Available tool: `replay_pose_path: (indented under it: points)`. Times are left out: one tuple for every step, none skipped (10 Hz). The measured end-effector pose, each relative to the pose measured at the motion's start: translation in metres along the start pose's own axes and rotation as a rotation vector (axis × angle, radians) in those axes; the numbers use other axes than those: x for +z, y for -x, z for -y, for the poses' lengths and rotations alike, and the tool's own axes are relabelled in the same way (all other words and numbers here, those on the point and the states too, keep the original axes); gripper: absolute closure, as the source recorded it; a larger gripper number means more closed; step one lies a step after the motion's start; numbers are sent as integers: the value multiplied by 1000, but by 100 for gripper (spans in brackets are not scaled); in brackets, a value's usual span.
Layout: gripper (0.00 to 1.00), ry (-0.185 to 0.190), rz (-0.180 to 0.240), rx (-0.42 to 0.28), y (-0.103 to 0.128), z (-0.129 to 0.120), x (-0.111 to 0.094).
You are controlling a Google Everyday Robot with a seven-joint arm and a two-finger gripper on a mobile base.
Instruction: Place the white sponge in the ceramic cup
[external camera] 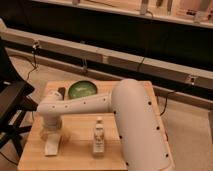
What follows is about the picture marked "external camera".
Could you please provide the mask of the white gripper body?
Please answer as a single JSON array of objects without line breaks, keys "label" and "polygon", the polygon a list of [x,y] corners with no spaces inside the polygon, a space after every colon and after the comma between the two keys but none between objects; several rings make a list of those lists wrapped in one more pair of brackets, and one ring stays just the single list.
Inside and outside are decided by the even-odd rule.
[{"label": "white gripper body", "polygon": [[54,124],[48,124],[46,122],[42,123],[42,130],[40,131],[40,138],[46,141],[48,136],[51,134],[61,134],[62,131],[62,121],[56,122]]}]

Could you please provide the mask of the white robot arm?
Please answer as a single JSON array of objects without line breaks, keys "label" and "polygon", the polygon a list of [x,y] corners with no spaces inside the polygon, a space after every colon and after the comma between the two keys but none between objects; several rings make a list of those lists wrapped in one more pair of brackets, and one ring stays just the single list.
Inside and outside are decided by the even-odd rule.
[{"label": "white robot arm", "polygon": [[151,99],[142,82],[124,79],[111,91],[73,100],[63,100],[50,91],[37,112],[46,129],[61,128],[61,115],[113,113],[128,171],[174,171]]}]

